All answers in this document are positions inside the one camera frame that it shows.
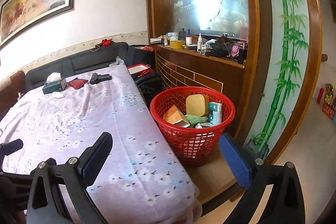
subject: bamboo decal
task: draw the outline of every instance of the bamboo decal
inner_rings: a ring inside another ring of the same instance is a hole
[[[302,33],[302,29],[306,28],[305,23],[308,22],[308,17],[304,14],[295,13],[299,5],[303,5],[303,0],[277,1],[282,2],[283,9],[283,14],[281,15],[283,19],[282,59],[276,63],[280,70],[278,78],[274,79],[277,82],[277,86],[262,132],[258,135],[253,135],[246,145],[255,154],[256,150],[258,150],[258,156],[262,156],[264,159],[269,152],[268,143],[278,121],[282,122],[283,128],[286,124],[286,119],[289,118],[282,113],[283,107],[290,96],[294,96],[300,90],[302,76],[297,53],[299,51],[307,51],[309,47]]]

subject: green cloth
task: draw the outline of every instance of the green cloth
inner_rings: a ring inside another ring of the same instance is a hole
[[[208,117],[199,117],[191,114],[184,115],[188,122],[190,123],[190,126],[194,127],[198,123],[206,122],[208,120]]]

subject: picture frame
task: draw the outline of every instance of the picture frame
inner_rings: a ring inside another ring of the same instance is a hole
[[[0,10],[0,49],[24,31],[73,6],[74,0],[7,0]]]

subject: basket rim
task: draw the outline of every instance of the basket rim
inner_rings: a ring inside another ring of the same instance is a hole
[[[220,97],[222,101],[225,101],[225,104],[231,109],[231,113],[230,113],[229,117],[225,121],[223,121],[222,123],[220,123],[216,126],[213,126],[213,127],[209,127],[209,128],[183,128],[183,127],[175,126],[171,123],[166,122],[155,111],[154,106],[155,106],[156,101],[158,101],[163,96],[171,94],[172,91],[177,93],[177,92],[179,92],[179,90],[185,90],[186,88],[190,89],[190,92],[199,92],[199,93],[205,93],[205,94],[206,93],[217,94],[218,97]],[[226,95],[224,95],[224,94],[222,94],[222,93],[220,93],[216,90],[211,90],[211,89],[208,89],[208,88],[202,88],[202,87],[199,87],[199,86],[179,86],[179,87],[176,87],[176,88],[165,90],[165,91],[159,93],[157,96],[155,96],[154,99],[152,100],[151,104],[150,104],[150,113],[151,113],[153,119],[156,122],[164,125],[166,128],[169,128],[169,129],[174,130],[174,131],[178,131],[180,133],[202,134],[202,133],[211,133],[211,132],[219,131],[222,128],[225,128],[226,126],[228,126],[233,121],[233,119],[235,117],[236,108],[235,108],[235,105],[233,104],[233,102]]]

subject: gold figurine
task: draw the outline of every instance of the gold figurine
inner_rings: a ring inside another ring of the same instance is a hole
[[[325,85],[325,97],[324,97],[324,102],[328,105],[331,104],[331,100],[333,99],[334,96],[334,86],[331,84],[326,84]]]

